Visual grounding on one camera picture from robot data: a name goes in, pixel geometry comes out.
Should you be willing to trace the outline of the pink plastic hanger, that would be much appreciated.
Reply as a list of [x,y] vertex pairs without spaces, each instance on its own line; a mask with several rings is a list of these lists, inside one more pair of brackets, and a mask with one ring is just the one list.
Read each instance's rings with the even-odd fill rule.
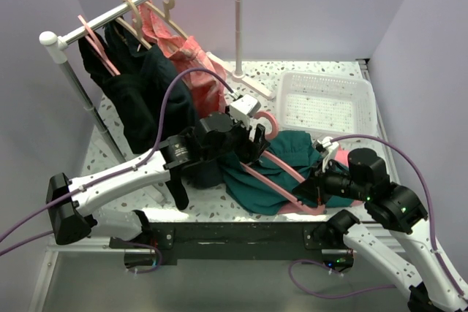
[[293,195],[293,189],[306,180],[311,166],[320,159],[310,135],[279,131],[276,119],[267,112],[258,112],[255,118],[271,123],[271,133],[266,136],[271,144],[256,163],[241,166],[243,188],[235,198],[248,211],[266,216],[300,212],[322,215],[325,206],[318,200]]

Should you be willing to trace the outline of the green shorts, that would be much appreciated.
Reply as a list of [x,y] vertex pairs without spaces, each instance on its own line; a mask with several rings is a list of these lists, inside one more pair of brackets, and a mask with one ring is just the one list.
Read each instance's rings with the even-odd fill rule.
[[[271,140],[268,151],[305,178],[309,175],[312,165],[322,159],[320,153],[312,146],[310,134],[304,131],[279,132],[276,138]],[[289,202],[281,194],[250,175],[241,166],[234,153],[219,158],[218,164],[227,193],[250,213],[274,216]],[[293,176],[265,157],[250,167],[288,192],[299,184]]]

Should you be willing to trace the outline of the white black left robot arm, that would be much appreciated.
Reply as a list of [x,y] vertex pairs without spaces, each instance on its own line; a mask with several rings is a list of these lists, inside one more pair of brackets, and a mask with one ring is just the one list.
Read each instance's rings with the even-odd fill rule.
[[96,235],[143,248],[151,241],[145,213],[110,210],[106,204],[146,186],[165,183],[176,207],[184,210],[189,200],[181,183],[182,173],[228,153],[252,163],[272,138],[262,124],[250,126],[228,114],[212,113],[168,137],[156,149],[108,170],[73,179],[63,173],[54,175],[46,203],[55,241],[65,246]]

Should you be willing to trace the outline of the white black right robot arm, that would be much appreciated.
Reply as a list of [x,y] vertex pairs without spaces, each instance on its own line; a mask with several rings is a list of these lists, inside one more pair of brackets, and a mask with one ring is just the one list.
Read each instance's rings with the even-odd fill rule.
[[340,210],[320,224],[312,238],[363,256],[407,299],[411,311],[466,311],[467,283],[447,255],[432,248],[429,214],[417,194],[390,180],[385,161],[375,151],[358,148],[347,159],[346,170],[334,160],[326,168],[314,165],[293,194],[317,202],[333,196],[363,202],[366,212],[389,231],[407,257],[378,240],[349,210]]

